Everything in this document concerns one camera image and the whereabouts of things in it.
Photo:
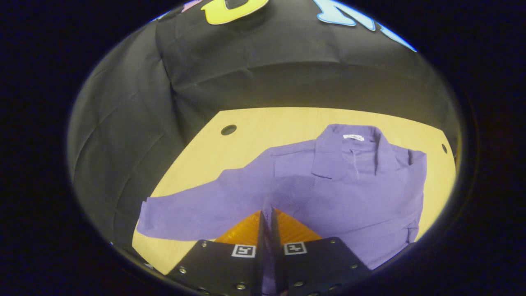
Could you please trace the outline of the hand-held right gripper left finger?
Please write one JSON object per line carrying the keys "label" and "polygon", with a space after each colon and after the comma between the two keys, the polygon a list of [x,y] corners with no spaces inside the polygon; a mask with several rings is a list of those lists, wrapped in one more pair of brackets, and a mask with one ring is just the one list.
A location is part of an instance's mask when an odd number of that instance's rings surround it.
{"label": "hand-held right gripper left finger", "polygon": [[199,240],[166,277],[201,296],[261,296],[265,218],[255,244]]}

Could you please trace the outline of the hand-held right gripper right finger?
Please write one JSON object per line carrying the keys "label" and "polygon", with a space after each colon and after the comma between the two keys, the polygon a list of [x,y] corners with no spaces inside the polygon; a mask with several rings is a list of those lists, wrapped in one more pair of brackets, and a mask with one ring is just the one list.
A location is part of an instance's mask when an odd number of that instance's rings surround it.
{"label": "hand-held right gripper right finger", "polygon": [[286,243],[278,212],[271,212],[274,283],[279,296],[337,296],[372,275],[338,237]]}

